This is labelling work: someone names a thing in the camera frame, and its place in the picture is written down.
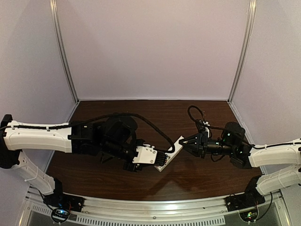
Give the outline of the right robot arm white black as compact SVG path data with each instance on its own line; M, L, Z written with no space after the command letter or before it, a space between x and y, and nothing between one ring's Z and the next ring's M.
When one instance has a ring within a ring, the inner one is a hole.
M255 176L242 194L225 198L228 211L250 208L265 202L264 196L301 182L301 141L295 139L273 145L251 145L244 140L245 129L237 122L228 122L222 128L221 138L211 139L211 126L196 124L198 133L179 140L183 149L195 157L207 154L229 156L230 162L239 169L253 169L266 165L286 164L287 167L271 174Z

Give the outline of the white remote control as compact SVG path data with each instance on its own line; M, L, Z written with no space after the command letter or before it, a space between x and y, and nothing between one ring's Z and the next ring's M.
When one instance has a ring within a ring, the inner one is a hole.
M177 141L174 143L175 151L173 153L167 153L167 161L163 166L154 166L159 172L162 172L171 161L177 156L177 154L182 150L183 146L179 143L180 140L184 139L183 136L180 136Z

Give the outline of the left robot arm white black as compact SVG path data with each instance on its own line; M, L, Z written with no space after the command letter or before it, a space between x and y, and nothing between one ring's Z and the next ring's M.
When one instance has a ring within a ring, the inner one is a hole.
M128 171L154 164L157 156L156 150L136 138L137 123L128 116L110 117L99 123L41 125L20 123L7 114L0 125L0 167L17 170L39 190L45 204L57 209L80 206L83 199L65 194L62 183L43 173L24 149L92 156L103 153L124 160L124 169Z

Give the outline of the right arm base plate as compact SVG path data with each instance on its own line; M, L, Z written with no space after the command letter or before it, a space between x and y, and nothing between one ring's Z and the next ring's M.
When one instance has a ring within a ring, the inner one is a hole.
M242 193L232 194L224 198L228 212L255 207L265 203L265 198L260 194Z

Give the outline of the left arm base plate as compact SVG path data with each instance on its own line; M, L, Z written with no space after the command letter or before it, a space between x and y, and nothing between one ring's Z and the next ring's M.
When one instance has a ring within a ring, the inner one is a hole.
M43 197L43 202L49 206L81 212L85 199L69 194L50 194Z

